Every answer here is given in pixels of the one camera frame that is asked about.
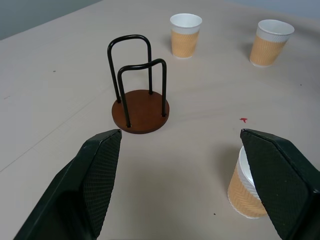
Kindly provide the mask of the orange white paper cup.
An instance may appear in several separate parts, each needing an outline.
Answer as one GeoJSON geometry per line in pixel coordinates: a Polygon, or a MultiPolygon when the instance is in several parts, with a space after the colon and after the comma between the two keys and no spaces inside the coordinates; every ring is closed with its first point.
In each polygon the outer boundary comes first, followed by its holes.
{"type": "Polygon", "coordinates": [[[233,209],[248,219],[267,215],[256,191],[245,148],[240,148],[236,166],[230,180],[227,197],[233,209]]]}
{"type": "Polygon", "coordinates": [[[170,17],[171,51],[180,59],[191,58],[195,52],[203,20],[191,13],[178,13],[170,17]]]}
{"type": "Polygon", "coordinates": [[[286,22],[264,19],[258,23],[249,61],[256,67],[274,64],[295,28],[286,22]]]}

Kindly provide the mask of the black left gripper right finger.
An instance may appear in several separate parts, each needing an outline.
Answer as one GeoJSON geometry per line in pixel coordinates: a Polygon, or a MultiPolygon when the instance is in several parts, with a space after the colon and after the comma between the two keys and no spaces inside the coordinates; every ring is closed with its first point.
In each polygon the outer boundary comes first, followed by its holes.
{"type": "Polygon", "coordinates": [[[289,140],[244,128],[255,189],[282,240],[320,240],[320,171],[289,140]]]}

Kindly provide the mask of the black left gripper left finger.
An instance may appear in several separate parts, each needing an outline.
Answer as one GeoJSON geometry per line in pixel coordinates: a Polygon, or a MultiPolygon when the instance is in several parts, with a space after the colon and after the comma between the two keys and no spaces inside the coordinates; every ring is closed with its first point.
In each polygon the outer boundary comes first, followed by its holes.
{"type": "Polygon", "coordinates": [[[121,140],[120,129],[86,140],[13,240],[97,240],[114,189],[121,140]]]}

